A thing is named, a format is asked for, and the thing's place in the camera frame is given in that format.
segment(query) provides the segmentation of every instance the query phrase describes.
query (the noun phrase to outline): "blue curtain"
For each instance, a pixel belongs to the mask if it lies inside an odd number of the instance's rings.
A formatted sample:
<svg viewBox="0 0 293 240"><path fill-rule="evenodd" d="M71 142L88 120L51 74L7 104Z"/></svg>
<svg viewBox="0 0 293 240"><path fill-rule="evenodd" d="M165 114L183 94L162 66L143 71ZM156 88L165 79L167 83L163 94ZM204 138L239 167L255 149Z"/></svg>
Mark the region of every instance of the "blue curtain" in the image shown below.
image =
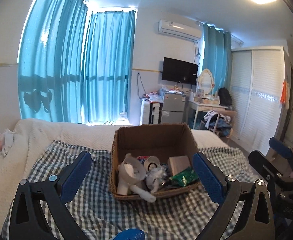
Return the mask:
<svg viewBox="0 0 293 240"><path fill-rule="evenodd" d="M83 0L36 0L22 37L18 88L22 118L81 122Z"/></svg>
<svg viewBox="0 0 293 240"><path fill-rule="evenodd" d="M217 30L208 24L204 29L203 69L209 69L215 80L212 93L219 88L229 89L232 71L231 34Z"/></svg>
<svg viewBox="0 0 293 240"><path fill-rule="evenodd" d="M91 15L84 53L84 121L115 121L129 109L135 11Z"/></svg>

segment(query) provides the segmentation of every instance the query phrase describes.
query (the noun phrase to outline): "white wall-mounted air conditioner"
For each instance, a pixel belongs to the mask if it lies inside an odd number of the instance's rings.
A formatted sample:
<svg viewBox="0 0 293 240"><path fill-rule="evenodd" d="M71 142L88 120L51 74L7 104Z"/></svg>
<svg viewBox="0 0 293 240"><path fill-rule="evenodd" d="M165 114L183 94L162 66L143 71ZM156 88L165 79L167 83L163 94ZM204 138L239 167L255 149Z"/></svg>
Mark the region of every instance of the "white wall-mounted air conditioner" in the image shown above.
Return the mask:
<svg viewBox="0 0 293 240"><path fill-rule="evenodd" d="M179 36L192 41L201 39L202 31L179 23L160 20L159 33Z"/></svg>

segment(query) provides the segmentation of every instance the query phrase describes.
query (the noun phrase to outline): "green plastic wrapper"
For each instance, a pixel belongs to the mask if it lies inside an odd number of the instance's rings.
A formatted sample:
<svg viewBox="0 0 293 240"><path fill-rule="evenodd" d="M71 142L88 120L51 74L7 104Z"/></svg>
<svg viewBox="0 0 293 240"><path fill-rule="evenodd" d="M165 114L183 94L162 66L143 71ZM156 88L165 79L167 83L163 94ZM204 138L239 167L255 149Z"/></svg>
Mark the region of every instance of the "green plastic wrapper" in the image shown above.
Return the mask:
<svg viewBox="0 0 293 240"><path fill-rule="evenodd" d="M186 187L198 179L199 177L191 167L171 177L172 184L178 184L180 187Z"/></svg>

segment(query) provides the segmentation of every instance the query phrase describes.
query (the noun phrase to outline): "wardrobe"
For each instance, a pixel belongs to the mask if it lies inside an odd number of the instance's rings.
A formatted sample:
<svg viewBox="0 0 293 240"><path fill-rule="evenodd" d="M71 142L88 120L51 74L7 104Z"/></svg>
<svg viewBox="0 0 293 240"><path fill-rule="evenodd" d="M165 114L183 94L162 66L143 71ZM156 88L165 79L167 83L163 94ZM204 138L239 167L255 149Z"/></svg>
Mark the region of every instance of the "wardrobe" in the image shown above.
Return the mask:
<svg viewBox="0 0 293 240"><path fill-rule="evenodd" d="M283 81L290 83L290 62L281 46L232 50L230 94L237 112L231 139L247 152L269 151L279 138L287 110L280 103Z"/></svg>

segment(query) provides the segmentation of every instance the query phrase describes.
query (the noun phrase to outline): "checkered cloth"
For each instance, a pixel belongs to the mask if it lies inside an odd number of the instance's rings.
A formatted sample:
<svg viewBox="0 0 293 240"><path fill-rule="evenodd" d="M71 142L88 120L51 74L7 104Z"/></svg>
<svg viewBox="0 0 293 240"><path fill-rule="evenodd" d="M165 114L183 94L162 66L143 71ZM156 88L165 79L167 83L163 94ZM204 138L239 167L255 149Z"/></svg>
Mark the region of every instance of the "checkered cloth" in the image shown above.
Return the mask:
<svg viewBox="0 0 293 240"><path fill-rule="evenodd" d="M29 181L43 181L52 174L58 174L63 167L71 164L82 150L91 153L92 167L75 198L67 203L66 207L90 240L110 239L129 228L143 230L146 239L195 239L218 207L201 188L187 194L157 199L155 203L142 200L118 201L113 198L108 188L110 152L68 145L61 141L54 141L39 158L32 168ZM255 182L257 179L239 149L205 148L202 152L213 165L219 166L225 175L232 174L245 182ZM11 208L2 229L4 239L9 239ZM42 203L42 208L53 235L57 239L63 239L45 202ZM239 203L223 239L232 233L241 208Z"/></svg>

